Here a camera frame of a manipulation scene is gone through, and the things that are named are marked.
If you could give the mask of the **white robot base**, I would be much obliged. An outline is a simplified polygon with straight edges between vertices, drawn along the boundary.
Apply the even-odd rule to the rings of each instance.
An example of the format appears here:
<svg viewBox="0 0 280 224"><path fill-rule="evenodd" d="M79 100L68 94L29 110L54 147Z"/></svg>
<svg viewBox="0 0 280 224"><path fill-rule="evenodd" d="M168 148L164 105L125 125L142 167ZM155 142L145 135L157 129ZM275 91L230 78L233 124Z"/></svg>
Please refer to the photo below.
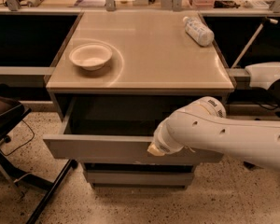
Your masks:
<svg viewBox="0 0 280 224"><path fill-rule="evenodd" d="M250 76L251 88L268 90L274 82L280 80L280 62L251 64L245 70Z"/></svg>

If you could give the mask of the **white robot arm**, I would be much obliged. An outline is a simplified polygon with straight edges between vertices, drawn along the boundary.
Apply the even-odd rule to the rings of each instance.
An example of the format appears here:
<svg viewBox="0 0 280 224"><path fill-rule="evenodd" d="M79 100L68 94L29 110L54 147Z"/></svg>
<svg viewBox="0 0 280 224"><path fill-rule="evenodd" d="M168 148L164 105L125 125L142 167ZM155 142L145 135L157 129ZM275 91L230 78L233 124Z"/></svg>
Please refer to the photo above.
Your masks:
<svg viewBox="0 0 280 224"><path fill-rule="evenodd" d="M280 121L228 119L223 104L205 96L163 120L147 151L164 156L184 147L215 151L280 172Z"/></svg>

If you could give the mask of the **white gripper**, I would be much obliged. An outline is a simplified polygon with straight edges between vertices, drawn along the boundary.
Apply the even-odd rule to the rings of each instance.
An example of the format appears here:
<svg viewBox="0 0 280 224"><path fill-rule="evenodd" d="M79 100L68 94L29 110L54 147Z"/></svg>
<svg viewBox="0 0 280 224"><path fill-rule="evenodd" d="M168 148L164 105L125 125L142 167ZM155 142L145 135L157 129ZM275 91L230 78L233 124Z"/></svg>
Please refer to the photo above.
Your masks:
<svg viewBox="0 0 280 224"><path fill-rule="evenodd" d="M179 152L183 145L179 144L170 135L167 128L167 119L162 121L153 134L152 143L148 146L147 152L156 157L171 155Z"/></svg>

